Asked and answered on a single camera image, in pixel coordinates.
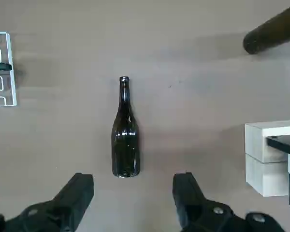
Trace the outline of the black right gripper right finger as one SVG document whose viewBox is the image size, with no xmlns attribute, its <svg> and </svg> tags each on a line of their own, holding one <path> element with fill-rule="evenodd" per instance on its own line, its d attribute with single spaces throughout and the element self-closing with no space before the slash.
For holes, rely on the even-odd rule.
<svg viewBox="0 0 290 232">
<path fill-rule="evenodd" d="M 281 225 L 261 212 L 237 216 L 226 204 L 205 198 L 192 173 L 175 174 L 173 199 L 182 232 L 282 232 Z"/>
</svg>

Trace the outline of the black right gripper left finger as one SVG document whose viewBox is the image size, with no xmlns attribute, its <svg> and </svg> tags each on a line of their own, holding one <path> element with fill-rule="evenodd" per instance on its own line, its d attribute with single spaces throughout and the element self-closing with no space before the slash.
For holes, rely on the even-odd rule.
<svg viewBox="0 0 290 232">
<path fill-rule="evenodd" d="M 74 232 L 93 197 L 93 176 L 76 173 L 53 199 L 30 205 L 9 220 L 0 214 L 0 232 Z"/>
</svg>

